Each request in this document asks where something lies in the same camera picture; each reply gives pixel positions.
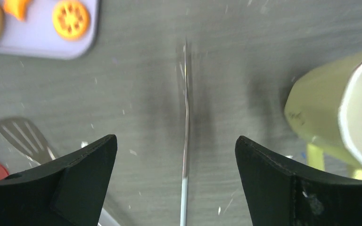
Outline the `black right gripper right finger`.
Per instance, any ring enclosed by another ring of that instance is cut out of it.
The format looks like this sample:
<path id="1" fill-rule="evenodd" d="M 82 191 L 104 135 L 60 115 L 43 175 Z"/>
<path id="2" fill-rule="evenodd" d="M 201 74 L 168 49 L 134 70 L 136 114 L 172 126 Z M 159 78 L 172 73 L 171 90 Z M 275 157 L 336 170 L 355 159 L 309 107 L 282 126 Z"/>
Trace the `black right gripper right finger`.
<path id="1" fill-rule="evenodd" d="M 362 180 L 299 163 L 240 136 L 236 162 L 255 226 L 362 226 Z"/>

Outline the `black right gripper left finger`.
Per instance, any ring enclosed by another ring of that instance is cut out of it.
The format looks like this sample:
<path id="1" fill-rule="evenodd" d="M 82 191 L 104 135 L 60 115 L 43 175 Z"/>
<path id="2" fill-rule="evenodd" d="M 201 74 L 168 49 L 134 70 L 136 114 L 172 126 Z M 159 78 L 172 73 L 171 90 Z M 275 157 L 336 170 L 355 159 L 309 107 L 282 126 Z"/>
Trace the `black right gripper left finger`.
<path id="1" fill-rule="evenodd" d="M 96 226 L 116 153 L 107 135 L 0 180 L 0 226 Z"/>

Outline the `round orange lattice cookie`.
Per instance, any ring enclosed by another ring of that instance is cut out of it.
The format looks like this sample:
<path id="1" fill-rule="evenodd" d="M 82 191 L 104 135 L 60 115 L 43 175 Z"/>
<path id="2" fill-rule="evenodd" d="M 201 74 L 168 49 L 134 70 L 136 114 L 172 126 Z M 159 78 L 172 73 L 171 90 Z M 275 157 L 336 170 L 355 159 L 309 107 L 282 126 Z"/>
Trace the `round orange lattice cookie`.
<path id="1" fill-rule="evenodd" d="M 87 7 L 79 0 L 61 0 L 52 11 L 52 22 L 57 34 L 65 40 L 79 40 L 91 24 Z"/>

